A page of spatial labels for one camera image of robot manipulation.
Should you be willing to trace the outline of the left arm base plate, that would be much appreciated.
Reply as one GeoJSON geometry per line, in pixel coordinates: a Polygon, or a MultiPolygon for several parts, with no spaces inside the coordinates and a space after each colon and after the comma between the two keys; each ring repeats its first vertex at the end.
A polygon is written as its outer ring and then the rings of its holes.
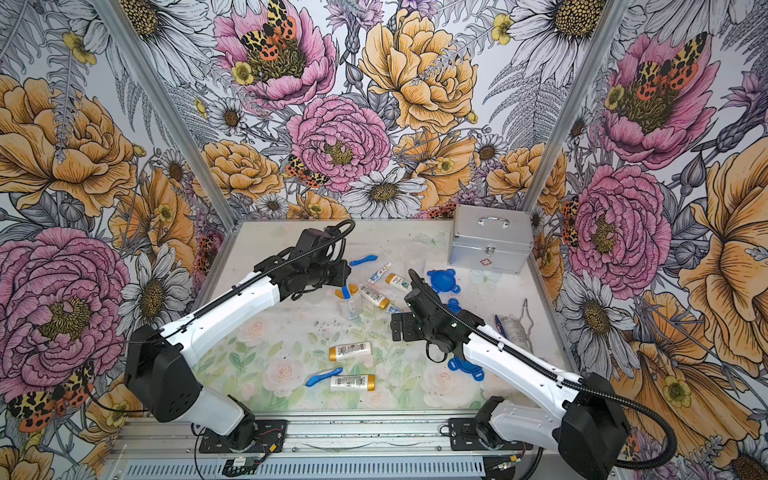
{"type": "Polygon", "coordinates": [[[285,420],[245,419],[226,436],[205,429],[198,450],[202,454],[280,453],[287,427],[285,420]]]}

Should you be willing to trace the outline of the clear plastic cup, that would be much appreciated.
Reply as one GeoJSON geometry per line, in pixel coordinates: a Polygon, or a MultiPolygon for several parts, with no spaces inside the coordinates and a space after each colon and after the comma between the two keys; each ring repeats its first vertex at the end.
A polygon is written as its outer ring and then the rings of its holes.
{"type": "Polygon", "coordinates": [[[360,319],[361,314],[361,296],[359,294],[359,291],[357,295],[352,300],[341,300],[337,297],[337,299],[340,302],[340,311],[341,314],[348,319],[349,321],[357,321],[360,319]]]}

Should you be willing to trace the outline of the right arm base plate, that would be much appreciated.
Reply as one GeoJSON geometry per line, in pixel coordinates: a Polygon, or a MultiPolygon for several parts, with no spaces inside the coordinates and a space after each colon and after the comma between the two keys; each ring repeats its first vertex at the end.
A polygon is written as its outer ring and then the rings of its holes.
{"type": "Polygon", "coordinates": [[[452,451],[519,451],[531,450],[531,444],[521,441],[507,441],[493,433],[485,424],[479,426],[475,418],[449,418],[439,428],[447,436],[452,451]]]}

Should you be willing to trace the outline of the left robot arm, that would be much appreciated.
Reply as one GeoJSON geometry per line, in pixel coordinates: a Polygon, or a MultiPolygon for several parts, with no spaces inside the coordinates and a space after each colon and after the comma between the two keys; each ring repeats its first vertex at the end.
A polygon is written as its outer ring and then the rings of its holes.
{"type": "Polygon", "coordinates": [[[205,386],[196,367],[222,340],[257,314],[325,286],[343,287],[351,219],[307,228],[297,243],[257,263],[242,280],[181,319],[137,328],[127,345],[124,382],[161,423],[202,427],[235,451],[259,437],[254,414],[240,401],[205,386]]]}

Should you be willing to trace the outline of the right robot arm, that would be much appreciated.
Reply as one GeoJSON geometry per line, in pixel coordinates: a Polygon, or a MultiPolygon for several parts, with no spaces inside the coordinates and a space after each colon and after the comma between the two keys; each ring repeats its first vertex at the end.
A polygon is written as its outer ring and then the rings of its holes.
{"type": "Polygon", "coordinates": [[[629,424],[620,405],[608,399],[607,382],[597,379],[597,392],[585,392],[588,384],[580,376],[518,347],[467,310],[453,313],[416,271],[408,274],[408,310],[392,317],[394,341],[437,347],[504,380],[536,404],[523,408],[500,396],[487,400],[474,418],[474,438],[489,450],[519,442],[556,451],[583,478],[608,478],[619,465],[629,424]]]}

